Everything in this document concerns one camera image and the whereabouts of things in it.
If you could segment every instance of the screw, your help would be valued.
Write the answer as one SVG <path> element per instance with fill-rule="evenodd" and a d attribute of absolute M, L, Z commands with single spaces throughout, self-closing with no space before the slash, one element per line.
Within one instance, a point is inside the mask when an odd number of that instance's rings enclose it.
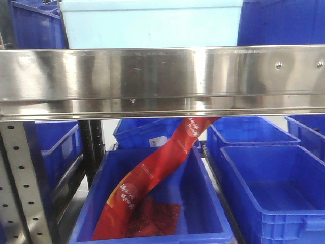
<path fill-rule="evenodd" d="M 283 66 L 283 63 L 281 63 L 281 62 L 276 63 L 276 68 L 277 69 L 280 69 L 282 66 Z"/>
<path fill-rule="evenodd" d="M 323 61 L 319 61 L 318 64 L 317 64 L 317 68 L 321 68 L 324 66 L 324 62 Z"/>

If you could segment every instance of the blue plastic crate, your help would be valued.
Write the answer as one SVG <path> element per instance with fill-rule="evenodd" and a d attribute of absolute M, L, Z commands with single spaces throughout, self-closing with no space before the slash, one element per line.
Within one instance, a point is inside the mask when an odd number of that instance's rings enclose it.
<path fill-rule="evenodd" d="M 10 5 L 20 49 L 65 48 L 57 1 L 11 0 Z"/>
<path fill-rule="evenodd" d="M 221 151 L 221 185 L 247 243 L 325 243 L 323 161 L 296 145 Z"/>
<path fill-rule="evenodd" d="M 324 11 L 320 0 L 245 0 L 238 45 L 324 44 Z"/>
<path fill-rule="evenodd" d="M 82 151 L 77 121 L 35 122 L 51 189 Z"/>
<path fill-rule="evenodd" d="M 325 115 L 286 116 L 289 133 L 301 140 L 301 146 L 325 160 Z"/>
<path fill-rule="evenodd" d="M 257 116 L 223 117 L 207 130 L 207 148 L 217 163 L 220 160 L 220 149 L 224 146 L 258 145 L 300 145 L 300 140 Z"/>
<path fill-rule="evenodd" d="M 175 235 L 91 241 L 97 221 L 120 180 L 156 148 L 106 153 L 70 238 L 70 244 L 230 243 L 232 231 L 196 149 L 186 162 L 149 194 L 161 203 L 181 204 Z"/>
<path fill-rule="evenodd" d="M 173 135 L 182 118 L 122 119 L 113 135 L 120 148 L 162 146 Z"/>

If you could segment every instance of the light blue bin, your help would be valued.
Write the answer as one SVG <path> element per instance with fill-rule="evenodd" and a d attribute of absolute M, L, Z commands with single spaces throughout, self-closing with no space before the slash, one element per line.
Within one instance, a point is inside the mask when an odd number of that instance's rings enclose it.
<path fill-rule="evenodd" d="M 63 0 L 70 48 L 236 46 L 243 0 Z"/>

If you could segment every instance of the red plastic bag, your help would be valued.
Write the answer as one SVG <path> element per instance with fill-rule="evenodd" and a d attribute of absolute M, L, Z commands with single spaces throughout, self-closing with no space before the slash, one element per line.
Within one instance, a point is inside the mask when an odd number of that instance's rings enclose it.
<path fill-rule="evenodd" d="M 217 119 L 185 118 L 165 145 L 127 174 L 109 196 L 92 240 L 124 238 L 134 208 L 186 160 L 197 138 Z"/>

